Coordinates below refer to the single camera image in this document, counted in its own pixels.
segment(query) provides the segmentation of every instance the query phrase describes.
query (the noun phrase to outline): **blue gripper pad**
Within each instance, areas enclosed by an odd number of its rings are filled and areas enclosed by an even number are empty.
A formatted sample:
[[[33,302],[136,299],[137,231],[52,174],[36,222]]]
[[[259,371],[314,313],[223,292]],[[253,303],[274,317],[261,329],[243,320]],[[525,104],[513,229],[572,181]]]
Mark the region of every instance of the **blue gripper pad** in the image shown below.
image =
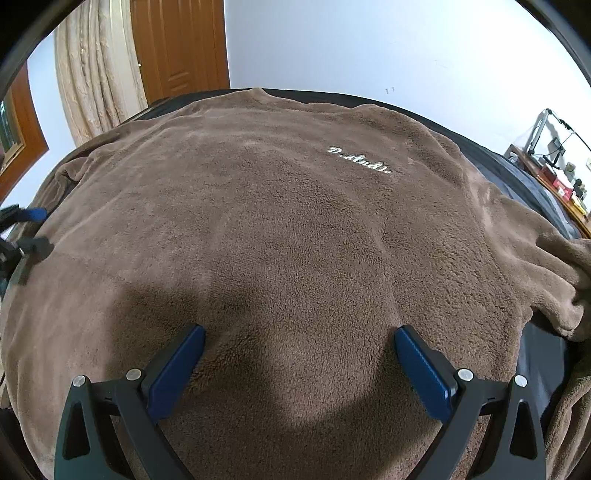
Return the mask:
[[[47,219],[47,210],[44,208],[25,208],[19,210],[15,215],[17,222],[41,223]]]
[[[430,417],[446,423],[452,416],[457,391],[453,367],[442,353],[430,349],[410,325],[396,330],[398,362]]]
[[[183,393],[204,348],[205,328],[195,325],[190,328],[174,352],[164,352],[165,356],[168,353],[171,354],[162,369],[159,369],[157,377],[150,381],[150,375],[147,375],[150,389],[147,395],[146,410],[154,424],[169,417],[172,413],[173,407]]]

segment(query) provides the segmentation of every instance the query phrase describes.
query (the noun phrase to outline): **door panel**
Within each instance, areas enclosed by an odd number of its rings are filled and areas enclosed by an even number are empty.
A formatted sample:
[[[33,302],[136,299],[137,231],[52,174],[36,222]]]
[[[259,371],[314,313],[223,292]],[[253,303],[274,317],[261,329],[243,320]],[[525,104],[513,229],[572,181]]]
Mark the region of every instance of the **door panel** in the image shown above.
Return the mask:
[[[148,104],[230,88],[223,0],[133,0],[131,20]]]

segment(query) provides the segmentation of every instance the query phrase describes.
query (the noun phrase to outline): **metal screw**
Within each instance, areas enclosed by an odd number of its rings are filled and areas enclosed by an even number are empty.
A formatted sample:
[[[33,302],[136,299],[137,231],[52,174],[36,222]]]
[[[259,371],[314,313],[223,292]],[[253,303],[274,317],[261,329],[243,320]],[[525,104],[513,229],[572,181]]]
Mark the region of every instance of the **metal screw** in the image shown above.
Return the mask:
[[[81,387],[82,385],[84,385],[85,381],[86,381],[86,377],[84,375],[78,375],[72,381],[72,385],[74,385],[75,387]]]
[[[461,368],[457,371],[457,376],[460,377],[464,382],[469,382],[474,378],[474,374],[467,368]]]
[[[141,376],[142,371],[139,368],[132,368],[125,374],[125,378],[130,381],[137,380]]]
[[[524,387],[527,385],[527,378],[525,378],[523,375],[516,375],[515,383],[520,387]]]

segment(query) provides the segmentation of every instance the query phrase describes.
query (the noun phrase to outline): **black mattress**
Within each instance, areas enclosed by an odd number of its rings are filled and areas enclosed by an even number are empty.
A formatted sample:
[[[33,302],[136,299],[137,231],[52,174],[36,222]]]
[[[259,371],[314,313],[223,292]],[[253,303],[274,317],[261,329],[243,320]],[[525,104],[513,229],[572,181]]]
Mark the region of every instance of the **black mattress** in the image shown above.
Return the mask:
[[[348,108],[373,103],[408,115],[431,130],[453,140],[466,158],[505,195],[538,212],[566,238],[580,238],[579,230],[569,220],[562,206],[534,178],[511,164],[503,156],[425,117],[387,103],[340,93],[264,90],[270,95],[302,103],[334,103]],[[174,112],[197,100],[235,91],[237,90],[197,92],[159,100],[128,121],[156,118]],[[576,360],[575,355],[575,345],[557,335],[548,319],[541,312],[534,312],[531,321],[525,325],[522,332],[517,373],[528,378],[534,389],[536,407],[541,417],[543,431],[546,430],[556,403],[560,399],[564,383]]]

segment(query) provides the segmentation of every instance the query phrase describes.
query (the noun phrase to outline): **desk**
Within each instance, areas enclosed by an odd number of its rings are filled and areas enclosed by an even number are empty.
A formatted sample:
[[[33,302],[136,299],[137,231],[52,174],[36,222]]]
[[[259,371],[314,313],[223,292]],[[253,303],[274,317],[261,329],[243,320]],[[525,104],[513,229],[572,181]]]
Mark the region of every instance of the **desk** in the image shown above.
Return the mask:
[[[540,182],[546,190],[548,190],[552,195],[556,197],[556,199],[560,202],[560,204],[564,207],[564,209],[569,214],[574,222],[576,223],[579,231],[585,238],[591,238],[591,230],[587,226],[587,219],[584,215],[581,214],[577,210],[577,207],[573,205],[573,202],[570,200],[565,200],[564,197],[558,195],[556,189],[552,186],[552,184],[546,180],[546,178],[540,175],[541,168],[535,163],[532,158],[529,156],[528,153],[524,152],[519,147],[515,145],[511,145],[511,151],[519,157],[519,160],[525,165],[525,171],[528,172],[533,178],[535,178],[538,182]]]

